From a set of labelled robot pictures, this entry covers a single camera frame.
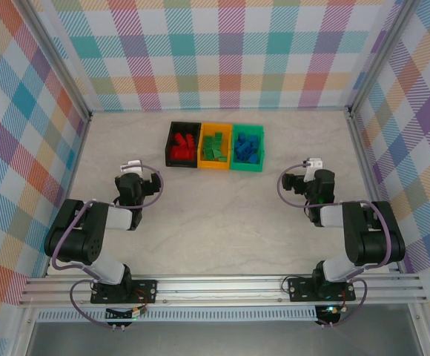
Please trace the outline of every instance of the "yellow bin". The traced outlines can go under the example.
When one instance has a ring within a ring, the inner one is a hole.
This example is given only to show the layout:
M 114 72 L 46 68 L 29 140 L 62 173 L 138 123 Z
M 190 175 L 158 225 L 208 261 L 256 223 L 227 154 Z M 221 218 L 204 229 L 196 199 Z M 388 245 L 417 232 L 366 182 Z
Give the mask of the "yellow bin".
M 221 132 L 222 137 L 222 155 L 227 157 L 227 162 L 207 161 L 203 154 L 203 142 L 206 136 L 215 136 L 216 132 Z M 197 166 L 198 168 L 212 169 L 230 169 L 231 157 L 231 134 L 233 133 L 232 124 L 216 124 L 203 122 L 200 130 L 199 147 L 197 148 Z

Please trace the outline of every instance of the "marble surface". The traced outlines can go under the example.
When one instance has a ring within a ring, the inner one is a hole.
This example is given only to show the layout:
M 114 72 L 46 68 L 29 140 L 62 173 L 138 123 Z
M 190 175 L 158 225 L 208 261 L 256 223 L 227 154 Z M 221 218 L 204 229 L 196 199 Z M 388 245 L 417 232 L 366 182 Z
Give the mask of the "marble surface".
M 263 125 L 263 172 L 165 167 L 171 121 Z M 134 274 L 311 273 L 319 261 L 343 251 L 343 230 L 315 228 L 276 192 L 280 173 L 309 156 L 322 157 L 335 172 L 336 200 L 366 198 L 340 111 L 97 113 L 70 196 L 111 202 L 119 166 L 141 159 L 160 170 L 164 193 L 144 209 L 135 231 L 107 230 L 104 241 L 104 249 Z M 293 192 L 285 195 L 304 203 Z

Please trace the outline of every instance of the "plaid backdrop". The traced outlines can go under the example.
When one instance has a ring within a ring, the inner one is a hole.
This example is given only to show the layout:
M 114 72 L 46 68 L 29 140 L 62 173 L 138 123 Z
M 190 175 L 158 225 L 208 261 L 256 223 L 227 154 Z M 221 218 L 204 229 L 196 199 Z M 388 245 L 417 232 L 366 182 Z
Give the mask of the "plaid backdrop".
M 430 0 L 423 0 L 362 106 L 363 140 L 430 298 Z
M 0 0 L 0 355 L 65 196 L 84 121 L 10 0 Z
M 107 111 L 343 107 L 400 2 L 33 0 Z

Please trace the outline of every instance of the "blue block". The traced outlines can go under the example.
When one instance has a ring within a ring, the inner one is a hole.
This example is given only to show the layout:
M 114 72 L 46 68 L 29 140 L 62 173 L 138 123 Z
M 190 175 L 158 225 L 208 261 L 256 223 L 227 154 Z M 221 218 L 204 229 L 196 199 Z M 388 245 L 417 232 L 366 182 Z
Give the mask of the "blue block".
M 245 143 L 243 143 L 241 146 L 239 146 L 237 149 L 236 149 L 236 152 L 238 152 L 239 154 L 240 153 L 242 153 L 244 150 L 246 150 L 246 148 L 249 148 L 251 145 L 250 145 L 250 142 L 245 142 Z
M 255 142 L 258 143 L 258 136 L 256 135 L 248 136 L 248 142 L 251 142 L 251 144 L 254 144 Z
M 252 163 L 252 164 L 256 165 L 258 163 L 258 155 L 252 154 L 250 156 L 250 158 L 248 158 L 248 163 Z

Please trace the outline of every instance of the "mounting plate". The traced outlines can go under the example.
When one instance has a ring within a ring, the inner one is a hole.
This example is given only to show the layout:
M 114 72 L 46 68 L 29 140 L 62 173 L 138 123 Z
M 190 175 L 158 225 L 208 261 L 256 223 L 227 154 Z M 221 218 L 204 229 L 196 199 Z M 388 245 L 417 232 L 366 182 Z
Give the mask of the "mounting plate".
M 105 290 L 106 285 L 97 283 L 93 287 L 90 303 L 92 304 L 154 304 L 157 295 L 157 280 L 131 280 L 131 293 L 130 296 L 121 299 L 118 295 L 111 295 Z
M 355 300 L 355 290 L 353 289 L 353 285 L 351 283 L 335 283 L 336 285 L 343 284 L 340 289 L 345 292 L 345 300 L 351 302 Z M 330 297 L 325 299 L 320 299 L 317 296 L 314 288 L 314 281 L 311 278 L 288 278 L 288 291 L 289 291 L 289 300 L 291 302 L 343 302 L 343 296 L 339 293 L 331 294 Z

